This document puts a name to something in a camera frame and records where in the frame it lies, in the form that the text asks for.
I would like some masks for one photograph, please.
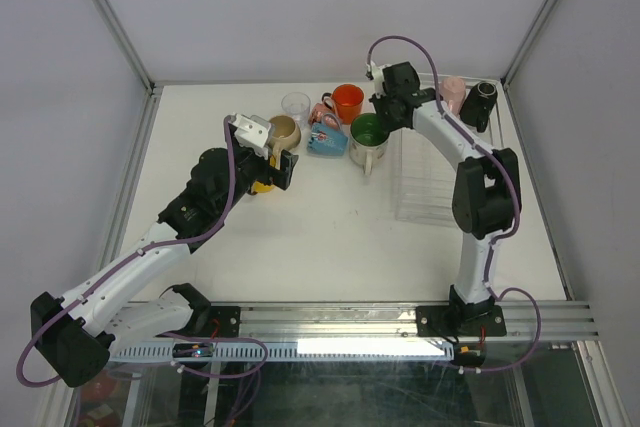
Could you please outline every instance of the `pink mug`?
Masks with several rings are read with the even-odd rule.
[[[322,102],[314,105],[313,109],[311,110],[311,115],[309,116],[309,125],[313,126],[313,124],[315,124],[316,122],[322,122],[322,118],[326,114],[333,114],[331,116],[327,116],[324,119],[324,123],[334,130],[340,130],[340,126],[334,120],[335,117],[333,117],[335,115],[333,106],[329,102],[331,102],[331,94],[324,94],[322,96]]]

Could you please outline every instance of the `yellow object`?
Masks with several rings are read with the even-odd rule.
[[[269,159],[269,165],[271,167],[276,166],[276,158],[273,155]],[[255,192],[256,194],[266,194],[267,192],[271,192],[275,188],[275,185],[264,185],[262,182],[254,182],[253,187],[251,187],[251,191]]]

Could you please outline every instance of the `yellow mug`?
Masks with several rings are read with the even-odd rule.
[[[269,123],[274,126],[273,134],[269,139],[269,147],[271,148],[271,158],[269,164],[272,167],[280,168],[280,154],[283,150],[293,150],[300,144],[302,134],[300,127],[292,117],[288,115],[276,115],[269,119]],[[264,194],[271,192],[275,185],[264,185],[260,182],[254,182],[251,189],[252,193]]]

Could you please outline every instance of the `table surface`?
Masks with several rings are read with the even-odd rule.
[[[365,97],[371,83],[357,83]],[[133,244],[185,187],[200,154],[224,146],[229,113],[281,113],[293,91],[314,102],[337,84],[224,84],[165,87],[153,125],[123,246]],[[373,107],[365,100],[365,111]],[[496,290],[517,286],[539,300],[565,299],[547,231],[504,93],[491,120],[496,145],[520,158],[522,223],[498,256]],[[460,262],[456,228],[396,221],[391,152],[366,178],[342,158],[306,152],[309,130],[295,153],[291,187],[245,196],[225,227],[189,259],[157,277],[135,300],[190,282],[211,301],[446,300]]]

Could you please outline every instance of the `transparent cup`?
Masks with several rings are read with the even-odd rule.
[[[291,92],[282,99],[282,110],[296,121],[300,129],[308,127],[311,99],[302,92]]]

